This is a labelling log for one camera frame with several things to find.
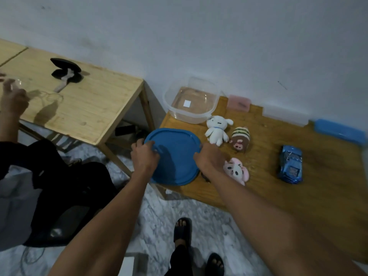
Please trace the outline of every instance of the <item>blue toy car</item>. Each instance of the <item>blue toy car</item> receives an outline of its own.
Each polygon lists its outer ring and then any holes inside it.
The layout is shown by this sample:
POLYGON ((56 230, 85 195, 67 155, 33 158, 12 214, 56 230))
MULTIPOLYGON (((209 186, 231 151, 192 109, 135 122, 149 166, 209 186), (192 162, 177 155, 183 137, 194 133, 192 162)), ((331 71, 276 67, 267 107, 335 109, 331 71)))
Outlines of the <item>blue toy car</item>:
POLYGON ((301 163, 301 150, 290 145, 284 145, 280 154, 278 178, 291 184, 298 184, 302 181, 301 163))

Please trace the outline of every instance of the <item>wooden table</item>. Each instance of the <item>wooden table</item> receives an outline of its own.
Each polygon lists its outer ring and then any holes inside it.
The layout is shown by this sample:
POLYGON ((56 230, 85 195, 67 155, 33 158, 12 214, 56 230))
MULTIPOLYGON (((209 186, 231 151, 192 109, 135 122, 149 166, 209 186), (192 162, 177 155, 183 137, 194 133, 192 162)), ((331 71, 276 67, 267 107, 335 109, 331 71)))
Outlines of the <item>wooden table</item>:
POLYGON ((0 39, 0 67, 26 49, 20 44, 0 39))
MULTIPOLYGON (((149 128, 154 130, 143 79, 75 62, 83 70, 84 79, 55 93, 61 81, 51 76, 57 69, 50 61, 52 57, 63 58, 28 48, 2 66, 2 71, 16 74, 25 82, 31 100, 21 119, 98 147, 130 176, 131 171, 106 146, 106 141, 138 96, 149 128)), ((35 138, 39 136, 24 126, 21 129, 35 138)))
MULTIPOLYGON (((251 106, 249 113, 226 111, 227 98, 221 97, 213 115, 247 126, 251 142, 245 154, 229 144, 221 150, 237 157, 250 173, 247 186, 275 205, 308 222, 352 259, 368 262, 368 192, 361 148, 330 136, 317 134, 313 125, 304 128, 262 116, 262 108, 251 106), (278 155, 283 144, 303 152, 303 182, 285 183, 276 177, 278 155)), ((161 128, 189 130, 206 142, 205 123, 187 124, 167 114, 161 128)), ((226 210, 212 184, 201 176, 185 186, 162 185, 175 192, 226 210)))

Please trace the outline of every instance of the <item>gray fabric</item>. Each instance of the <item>gray fabric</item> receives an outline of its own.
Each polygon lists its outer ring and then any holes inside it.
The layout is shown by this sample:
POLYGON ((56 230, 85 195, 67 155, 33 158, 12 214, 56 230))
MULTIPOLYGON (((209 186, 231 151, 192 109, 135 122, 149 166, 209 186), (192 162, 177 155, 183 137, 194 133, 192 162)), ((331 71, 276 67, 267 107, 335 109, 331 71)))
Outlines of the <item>gray fabric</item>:
POLYGON ((12 172, 0 180, 0 251, 28 239, 41 191, 33 189, 32 172, 25 168, 13 167, 12 172))

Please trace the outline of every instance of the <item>white square label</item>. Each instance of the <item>white square label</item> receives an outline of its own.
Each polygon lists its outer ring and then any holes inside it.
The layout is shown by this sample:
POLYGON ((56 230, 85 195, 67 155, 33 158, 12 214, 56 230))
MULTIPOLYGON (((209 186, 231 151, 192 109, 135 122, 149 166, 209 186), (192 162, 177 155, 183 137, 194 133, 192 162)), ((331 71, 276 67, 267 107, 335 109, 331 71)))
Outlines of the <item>white square label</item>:
POLYGON ((185 100, 184 106, 185 107, 190 107, 190 103, 191 103, 191 101, 185 100))

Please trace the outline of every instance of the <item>striped plush toy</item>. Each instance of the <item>striped plush toy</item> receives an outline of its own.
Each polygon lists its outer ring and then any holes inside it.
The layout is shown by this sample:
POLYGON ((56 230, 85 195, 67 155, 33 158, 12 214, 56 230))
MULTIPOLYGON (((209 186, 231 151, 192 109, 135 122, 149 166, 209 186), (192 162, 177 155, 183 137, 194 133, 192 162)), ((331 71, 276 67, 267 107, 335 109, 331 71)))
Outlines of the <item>striped plush toy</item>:
POLYGON ((237 127, 231 135, 231 140, 229 143, 238 152, 244 152, 251 140, 249 130, 247 127, 237 127))

